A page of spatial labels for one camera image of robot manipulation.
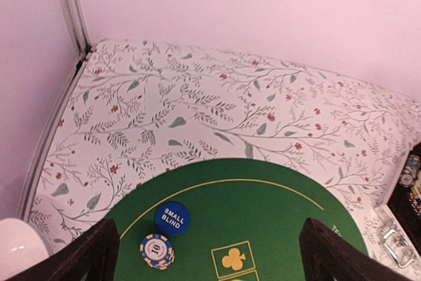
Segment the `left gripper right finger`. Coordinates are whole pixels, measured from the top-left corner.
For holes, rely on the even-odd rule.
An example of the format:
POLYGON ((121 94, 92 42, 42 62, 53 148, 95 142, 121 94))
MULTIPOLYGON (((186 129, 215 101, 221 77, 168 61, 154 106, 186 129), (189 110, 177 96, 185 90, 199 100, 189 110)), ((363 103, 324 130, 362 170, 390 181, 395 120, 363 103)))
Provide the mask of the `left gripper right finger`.
POLYGON ((408 279, 369 258, 317 219, 306 219, 299 245, 306 280, 408 279))

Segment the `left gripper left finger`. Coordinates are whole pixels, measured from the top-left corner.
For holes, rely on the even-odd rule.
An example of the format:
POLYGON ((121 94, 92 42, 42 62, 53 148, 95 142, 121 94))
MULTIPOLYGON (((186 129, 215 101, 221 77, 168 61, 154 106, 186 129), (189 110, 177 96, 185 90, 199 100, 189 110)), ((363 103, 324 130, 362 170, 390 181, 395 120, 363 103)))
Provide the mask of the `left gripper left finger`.
POLYGON ((9 280, 113 280, 120 236, 116 223, 103 218, 81 236, 9 280))

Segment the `row of poker chips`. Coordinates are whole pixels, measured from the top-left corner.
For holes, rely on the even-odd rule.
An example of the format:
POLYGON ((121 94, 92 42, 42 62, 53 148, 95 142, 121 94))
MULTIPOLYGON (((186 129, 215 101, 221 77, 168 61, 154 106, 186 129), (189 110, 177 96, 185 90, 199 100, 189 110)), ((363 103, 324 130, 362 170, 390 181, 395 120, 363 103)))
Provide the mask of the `row of poker chips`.
POLYGON ((417 155, 409 155, 401 175, 399 177, 399 184, 404 188, 411 188, 415 185, 418 179, 418 171, 420 168, 420 157, 417 155))

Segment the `blue small blind button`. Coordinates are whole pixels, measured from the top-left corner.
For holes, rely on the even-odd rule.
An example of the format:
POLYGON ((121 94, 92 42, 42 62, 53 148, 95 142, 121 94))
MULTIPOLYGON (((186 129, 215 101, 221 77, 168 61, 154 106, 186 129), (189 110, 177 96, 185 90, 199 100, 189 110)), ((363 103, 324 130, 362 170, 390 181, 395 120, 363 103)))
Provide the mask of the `blue small blind button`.
POLYGON ((155 226, 165 236, 181 236, 187 232, 190 224, 189 210, 175 201, 162 204, 155 213, 155 226))

